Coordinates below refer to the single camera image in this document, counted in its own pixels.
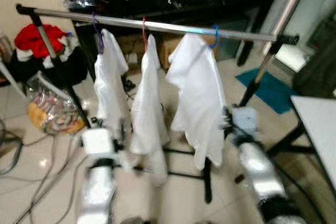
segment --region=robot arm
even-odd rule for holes
[[[267,224],[306,224],[289,199],[276,176],[273,163],[256,140],[256,112],[252,108],[233,109],[233,143],[239,149],[240,161],[250,192]]]
[[[92,165],[83,184],[77,224],[108,224],[116,190],[113,170],[119,163],[118,154],[107,129],[87,130],[82,140]]]

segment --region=clothes rack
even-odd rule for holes
[[[269,50],[266,54],[261,66],[259,67],[257,76],[255,79],[249,84],[246,89],[246,92],[243,96],[242,101],[240,102],[240,106],[245,106],[247,102],[251,99],[253,94],[258,90],[260,81],[263,78],[267,67],[271,63],[272,59],[274,58],[275,54],[280,50],[283,44],[290,44],[296,45],[299,40],[299,36],[286,36],[281,34],[289,21],[293,11],[295,10],[299,0],[287,0],[282,12],[280,14],[279,19],[272,31],[272,34],[265,35],[265,34],[256,34],[256,33],[246,33],[240,31],[231,31],[231,30],[216,30],[210,28],[201,28],[201,27],[190,27],[190,26],[182,26],[182,25],[173,25],[173,24],[165,24],[165,23],[158,23],[158,22],[149,22],[146,21],[143,23],[141,20],[131,20],[131,19],[123,19],[123,18],[113,18],[113,17],[105,17],[105,16],[96,16],[95,19],[100,22],[101,24],[111,25],[111,26],[120,26],[120,27],[129,27],[129,28],[138,28],[142,29],[143,24],[145,25],[147,30],[150,31],[161,31],[166,33],[176,33],[176,34],[185,34],[185,33],[196,33],[202,35],[211,35],[216,36],[219,35],[223,38],[230,38],[230,39],[238,39],[238,40],[247,40],[247,41],[255,41],[261,40],[266,41],[269,43]],[[16,9],[18,13],[22,15],[28,15],[31,17],[33,24],[37,27],[46,47],[51,57],[51,60],[57,70],[58,75],[60,78],[63,78],[64,85],[72,97],[74,104],[76,105],[78,112],[82,119],[85,122],[87,128],[91,128],[89,120],[80,104],[80,101],[74,92],[74,89],[71,85],[67,83],[64,79],[64,75],[62,74],[59,66],[61,61],[59,57],[56,55],[49,38],[43,28],[42,21],[40,16],[48,16],[48,17],[55,17],[55,18],[67,18],[82,22],[92,22],[92,16],[88,14],[79,14],[79,13],[71,13],[71,12],[62,12],[58,10],[47,10],[47,9],[38,9],[33,7],[25,7],[20,4],[16,5]],[[166,152],[177,152],[181,153],[178,150],[166,150]],[[203,176],[198,177],[204,180],[205,182],[205,199],[207,203],[210,203],[212,200],[212,193],[211,193],[211,177],[210,177],[210,167],[211,163],[208,159],[205,162],[205,168],[203,170]],[[185,177],[194,177],[193,175],[188,174],[173,174]]]

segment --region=blue hanger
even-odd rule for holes
[[[96,27],[96,17],[94,15],[94,11],[92,12],[92,24],[93,24],[93,28],[96,31],[97,35],[98,35],[98,53],[102,53],[102,50],[104,49],[104,43],[103,43],[103,36],[101,35],[100,31],[98,31],[97,27]]]
[[[218,26],[213,25],[212,28],[216,29],[216,40],[215,40],[215,43],[213,45],[209,45],[210,49],[213,49],[213,48],[217,47],[218,42],[219,42],[219,38],[220,38]]]

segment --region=clothes hanger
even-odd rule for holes
[[[93,24],[93,28],[96,31],[97,36],[98,36],[98,53],[102,54],[104,52],[103,36],[102,36],[101,32],[97,29],[96,22],[98,23],[98,21],[96,20],[94,11],[93,11],[92,12],[92,24]]]
[[[213,25],[212,28],[216,29],[216,40],[215,40],[214,44],[209,45],[210,49],[213,49],[213,48],[217,47],[219,39],[220,39],[218,26],[217,25]]]
[[[142,19],[142,39],[143,39],[143,43],[145,44],[145,52],[147,51],[147,44],[148,44],[148,40],[147,40],[147,36],[145,33],[145,22],[146,22],[146,17],[144,16]]]

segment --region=blue mat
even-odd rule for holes
[[[257,72],[258,69],[253,69],[236,76],[236,78],[242,84],[248,86],[257,75]],[[266,72],[255,95],[262,99],[275,112],[283,114],[291,109],[290,96],[298,95],[298,93],[269,72]]]

